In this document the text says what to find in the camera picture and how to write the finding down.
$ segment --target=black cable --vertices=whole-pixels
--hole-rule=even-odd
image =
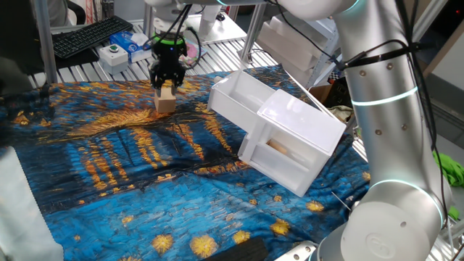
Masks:
[[[252,49],[252,51],[262,51],[262,52],[264,52],[264,53],[266,53],[266,54],[269,54],[269,56],[270,56],[270,57],[272,57],[272,56],[273,56],[272,54],[270,54],[270,52],[269,52],[269,51],[266,51],[266,50],[263,50],[263,49],[258,49],[258,48],[255,48],[255,49]]]
[[[169,27],[169,29],[167,29],[166,33],[164,33],[160,39],[158,39],[157,43],[161,42],[164,38],[166,38],[166,36],[168,35],[168,33],[170,33],[170,31],[174,28],[175,24],[179,21],[179,19],[182,17],[183,13],[186,11],[187,9],[187,6],[185,6],[181,13],[179,13],[179,15],[177,16],[177,18],[175,19],[175,21],[173,22],[173,24]],[[144,51],[148,50],[148,48],[146,48],[145,46],[150,42],[152,41],[155,37],[157,37],[157,34],[155,33],[154,36],[151,36],[150,38],[148,38],[148,40],[145,41],[144,45],[142,46],[142,49]]]
[[[95,22],[98,22],[98,21],[99,21],[99,14],[98,14],[98,12],[96,11],[95,0],[92,0],[92,4],[93,4],[93,6],[94,6]]]
[[[202,58],[202,43],[200,42],[200,37],[198,37],[198,34],[196,33],[193,27],[188,27],[187,30],[191,31],[191,33],[194,34],[196,42],[198,43],[198,59],[193,63],[193,65],[187,67],[187,70],[190,70],[194,69],[194,67],[200,63],[200,59]]]
[[[189,15],[191,6],[192,6],[191,4],[186,5],[186,11],[183,13],[182,19],[181,19],[181,21],[179,23],[179,26],[177,27],[177,32],[175,32],[174,50],[175,50],[176,56],[177,56],[177,39],[179,38],[179,34],[181,33],[183,22],[185,22],[185,20],[187,19],[188,15]]]
[[[400,18],[401,20],[403,21],[403,27],[405,29],[405,33],[406,33],[406,39],[407,39],[407,42],[409,45],[412,44],[413,42],[413,25],[409,25],[409,20],[407,18],[407,11],[406,11],[406,6],[405,6],[405,3],[403,2],[403,0],[395,0],[396,1],[396,4],[397,4],[397,8],[398,8],[398,12],[399,12],[399,15],[400,15]],[[415,17],[415,13],[417,12],[417,7],[414,8],[413,10],[413,17]],[[440,170],[440,186],[441,186],[441,190],[442,190],[442,203],[443,203],[443,208],[444,208],[444,214],[445,214],[445,222],[444,222],[444,227],[448,225],[448,209],[447,209],[447,203],[446,203],[446,200],[445,200],[445,197],[444,197],[444,175],[443,175],[443,169],[442,169],[442,159],[440,158],[440,153],[436,147],[436,126],[435,126],[435,119],[434,119],[434,114],[433,114],[433,110],[432,110],[432,105],[431,105],[431,100],[430,100],[430,96],[428,95],[428,91],[427,91],[427,87],[426,87],[426,81],[423,77],[423,74],[421,72],[421,68],[419,67],[419,63],[418,63],[418,60],[417,60],[417,57],[415,55],[415,50],[412,50],[411,53],[410,53],[410,58],[412,59],[412,66],[413,66],[413,70],[414,70],[414,75],[416,77],[416,83],[418,84],[418,87],[420,87],[419,89],[421,89],[423,91],[423,96],[426,100],[426,108],[424,106],[422,106],[423,108],[423,111],[424,111],[424,115],[426,116],[425,119],[427,121],[427,125],[428,125],[428,130],[429,130],[429,133],[431,134],[431,139],[432,139],[432,146],[431,148],[433,150],[435,150],[436,152],[436,157],[438,159],[438,166],[439,166],[439,170]],[[457,257],[457,255],[459,254],[459,252],[462,250],[463,246],[460,247],[460,250],[457,252],[457,254],[455,255],[455,257],[453,258],[455,260],[455,258]]]
[[[196,15],[201,14],[201,13],[204,11],[204,8],[205,8],[205,7],[206,7],[206,5],[202,4],[202,9],[199,10],[198,12],[196,12],[195,14],[196,14]]]
[[[459,255],[459,253],[461,253],[461,251],[463,250],[463,247],[464,247],[464,244],[462,244],[459,249],[457,250],[456,254],[454,257],[452,257],[452,259],[450,261],[455,261],[457,256]]]
[[[275,4],[278,7],[278,11],[281,13],[283,20],[286,22],[287,25],[289,25],[291,28],[293,28],[296,32],[298,32],[301,36],[305,37],[317,50],[321,51],[323,54],[328,56],[331,62],[334,62],[337,67],[342,67],[343,65],[337,61],[336,57],[331,56],[330,54],[326,53],[324,50],[322,50],[314,41],[312,41],[309,37],[307,37],[304,33],[300,32],[297,28],[295,28],[285,17],[283,14],[282,6],[278,3],[278,0],[275,0],[275,3],[271,2],[270,0],[267,0],[266,2]]]

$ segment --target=black keyboard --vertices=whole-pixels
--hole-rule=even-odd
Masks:
[[[124,30],[132,30],[133,25],[117,16],[85,26],[73,31],[53,42],[55,55],[66,59],[95,44],[108,40],[114,34]]]

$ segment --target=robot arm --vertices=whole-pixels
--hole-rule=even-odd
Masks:
[[[244,2],[264,1],[178,0],[179,4]],[[345,59],[388,40],[407,42],[395,0],[280,0],[279,4],[304,20],[332,16]],[[400,48],[397,43],[386,44],[369,55]],[[347,68],[346,74],[369,160],[371,187],[349,221],[322,241],[310,261],[425,260],[448,210],[408,54],[365,61]],[[447,184],[443,193],[449,202]]]

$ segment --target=metal rack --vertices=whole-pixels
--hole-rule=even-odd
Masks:
[[[187,23],[195,26],[199,24],[199,15],[192,15],[187,19]],[[144,21],[136,20],[132,21],[133,32],[143,33],[144,32]],[[77,30],[78,26],[55,28],[52,33],[64,33],[71,30]],[[230,31],[237,31],[237,28],[231,28]],[[241,34],[237,31],[237,35],[245,36],[245,32],[241,30]],[[104,42],[93,48],[96,49],[108,46],[109,41]],[[206,73],[220,72],[220,71],[234,71],[241,68],[241,62],[239,59],[238,51],[243,49],[245,45],[244,38],[231,38],[228,40],[220,40],[218,42],[210,41],[203,47],[207,49],[207,53],[201,58],[200,63],[193,69],[187,70],[187,75],[201,75]],[[253,44],[253,49],[261,49],[257,44]],[[247,64],[245,67],[255,68],[262,66],[277,65],[277,62],[265,52],[253,51],[252,52],[253,63]],[[69,83],[69,82],[80,82],[80,81],[112,81],[112,80],[148,80],[149,79],[149,65],[154,61],[154,58],[142,60],[140,62],[134,62],[129,64],[129,68],[121,73],[110,75],[102,69],[100,62],[92,62],[83,65],[76,65],[72,67],[66,67],[57,71],[57,82],[58,83]],[[46,81],[45,73],[38,73],[35,75],[29,75],[29,80],[35,87],[42,86]]]

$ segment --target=blue printed cloth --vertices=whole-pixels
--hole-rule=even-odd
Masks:
[[[248,73],[310,102],[281,66]],[[226,75],[186,77],[174,114],[156,112],[147,81],[61,83],[23,94],[10,120],[0,110],[0,145],[16,149],[65,260],[202,260],[253,237],[274,260],[347,221],[332,191],[351,205],[370,179],[351,137],[299,198],[241,162],[245,133],[207,111]]]

